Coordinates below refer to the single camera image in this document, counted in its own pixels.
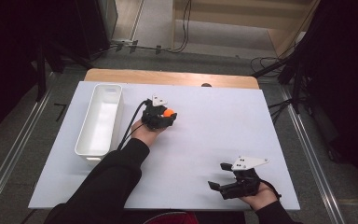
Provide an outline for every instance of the orange part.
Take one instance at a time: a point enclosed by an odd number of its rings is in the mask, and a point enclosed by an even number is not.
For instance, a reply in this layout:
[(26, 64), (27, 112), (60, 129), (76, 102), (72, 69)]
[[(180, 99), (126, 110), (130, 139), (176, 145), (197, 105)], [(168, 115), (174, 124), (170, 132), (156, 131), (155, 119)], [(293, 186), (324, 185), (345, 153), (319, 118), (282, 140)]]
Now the orange part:
[(164, 116), (164, 117), (170, 117), (172, 114), (174, 114), (173, 110), (171, 110), (171, 109), (166, 109), (166, 110), (164, 111), (164, 113), (162, 114), (162, 116)]

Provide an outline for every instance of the white plastic container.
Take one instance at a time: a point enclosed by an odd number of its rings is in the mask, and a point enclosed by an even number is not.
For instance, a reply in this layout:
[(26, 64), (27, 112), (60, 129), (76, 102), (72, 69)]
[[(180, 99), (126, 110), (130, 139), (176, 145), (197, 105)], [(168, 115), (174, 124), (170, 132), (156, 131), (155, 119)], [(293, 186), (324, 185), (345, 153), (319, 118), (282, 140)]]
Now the white plastic container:
[(96, 165), (118, 146), (118, 132), (123, 112), (121, 86), (98, 84), (77, 138), (75, 152), (90, 165)]

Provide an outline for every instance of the white table surface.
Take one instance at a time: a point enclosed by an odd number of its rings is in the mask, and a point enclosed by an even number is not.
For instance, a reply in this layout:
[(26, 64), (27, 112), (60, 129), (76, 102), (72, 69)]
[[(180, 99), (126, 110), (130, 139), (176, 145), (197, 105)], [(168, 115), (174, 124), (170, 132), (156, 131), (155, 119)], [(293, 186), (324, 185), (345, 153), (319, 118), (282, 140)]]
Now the white table surface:
[[(92, 167), (75, 154), (75, 145), (94, 86), (80, 82), (29, 203), (52, 208), (65, 203)], [(238, 156), (269, 159), (256, 167), (275, 186), (285, 209), (299, 204), (261, 90), (118, 83), (123, 87), (122, 138), (138, 106), (153, 94), (178, 113), (142, 165), (143, 176), (127, 200), (129, 209), (244, 210), (238, 199), (223, 200), (208, 181), (225, 185), (234, 174), (220, 169)]]

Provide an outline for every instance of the hand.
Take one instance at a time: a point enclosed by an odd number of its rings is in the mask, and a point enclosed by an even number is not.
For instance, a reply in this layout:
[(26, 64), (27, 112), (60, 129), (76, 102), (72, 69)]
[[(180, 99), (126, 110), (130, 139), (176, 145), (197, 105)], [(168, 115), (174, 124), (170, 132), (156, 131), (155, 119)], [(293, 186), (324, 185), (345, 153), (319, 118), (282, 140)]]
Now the hand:
[(143, 141), (148, 147), (151, 147), (154, 141), (156, 140), (157, 136), (160, 133), (162, 133), (164, 130), (165, 128), (150, 130), (149, 128), (147, 128), (145, 124), (143, 124), (140, 120), (138, 120), (131, 126), (131, 131), (133, 132), (131, 134), (131, 138), (137, 138)]
[(258, 193), (255, 196), (240, 197), (240, 199), (251, 205), (255, 211), (278, 201), (274, 191), (262, 182), (260, 183)]

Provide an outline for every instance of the wooden table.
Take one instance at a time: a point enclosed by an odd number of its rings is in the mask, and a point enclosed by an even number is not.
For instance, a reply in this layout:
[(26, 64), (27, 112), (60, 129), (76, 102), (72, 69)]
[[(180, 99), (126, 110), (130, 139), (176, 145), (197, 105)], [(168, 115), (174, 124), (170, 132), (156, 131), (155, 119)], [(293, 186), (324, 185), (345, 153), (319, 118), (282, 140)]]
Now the wooden table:
[(142, 70), (90, 69), (85, 81), (259, 89), (254, 77), (206, 75), (195, 73), (155, 72)]

